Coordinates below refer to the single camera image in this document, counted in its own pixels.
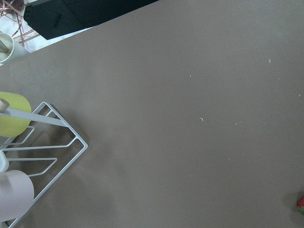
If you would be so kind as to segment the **yellow-green cup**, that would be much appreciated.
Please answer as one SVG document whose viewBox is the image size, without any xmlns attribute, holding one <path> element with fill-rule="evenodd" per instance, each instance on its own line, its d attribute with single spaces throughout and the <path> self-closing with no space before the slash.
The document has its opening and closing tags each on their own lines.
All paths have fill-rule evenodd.
<svg viewBox="0 0 304 228">
<path fill-rule="evenodd" d="M 8 101 L 10 108 L 31 113 L 31 106 L 28 100 L 19 94 L 1 92 L 0 98 Z M 19 119 L 14 117 L 0 117 L 0 135 L 2 137 L 16 137 L 23 133 L 29 126 L 30 120 Z"/>
</svg>

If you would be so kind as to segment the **pink cup on rack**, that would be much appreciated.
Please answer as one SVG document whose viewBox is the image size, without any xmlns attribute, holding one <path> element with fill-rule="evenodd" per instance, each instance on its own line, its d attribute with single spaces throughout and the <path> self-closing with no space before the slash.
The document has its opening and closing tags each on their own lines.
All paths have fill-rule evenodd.
<svg viewBox="0 0 304 228">
<path fill-rule="evenodd" d="M 34 187 L 29 176 L 12 170 L 0 175 L 0 221 L 23 216 L 32 206 Z"/>
</svg>

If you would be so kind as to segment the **white paper cup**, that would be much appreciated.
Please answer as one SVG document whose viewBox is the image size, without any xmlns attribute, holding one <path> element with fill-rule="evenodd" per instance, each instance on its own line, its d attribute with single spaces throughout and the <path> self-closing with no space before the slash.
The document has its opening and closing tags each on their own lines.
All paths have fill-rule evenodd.
<svg viewBox="0 0 304 228">
<path fill-rule="evenodd" d="M 12 59 L 14 52 L 14 40 L 13 38 L 6 34 L 0 34 L 0 63 L 4 64 Z"/>
</svg>

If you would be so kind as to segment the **black monitor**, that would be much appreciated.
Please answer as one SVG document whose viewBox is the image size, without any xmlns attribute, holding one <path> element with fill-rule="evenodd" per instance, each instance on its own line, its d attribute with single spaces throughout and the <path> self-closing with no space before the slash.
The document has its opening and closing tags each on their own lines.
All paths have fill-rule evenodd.
<svg viewBox="0 0 304 228">
<path fill-rule="evenodd" d="M 91 28 L 154 3 L 154 0 L 37 0 L 23 18 L 46 40 Z"/>
</svg>

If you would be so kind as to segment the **red strawberry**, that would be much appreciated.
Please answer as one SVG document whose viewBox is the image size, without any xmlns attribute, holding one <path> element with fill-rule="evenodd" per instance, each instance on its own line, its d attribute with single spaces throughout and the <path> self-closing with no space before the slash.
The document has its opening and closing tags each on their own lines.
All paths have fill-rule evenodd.
<svg viewBox="0 0 304 228">
<path fill-rule="evenodd" d="M 296 204 L 296 207 L 297 207 L 298 211 L 299 211 L 302 215 L 304 215 L 304 197 L 301 197 L 301 198 L 298 200 L 298 202 L 297 202 L 297 204 Z"/>
</svg>

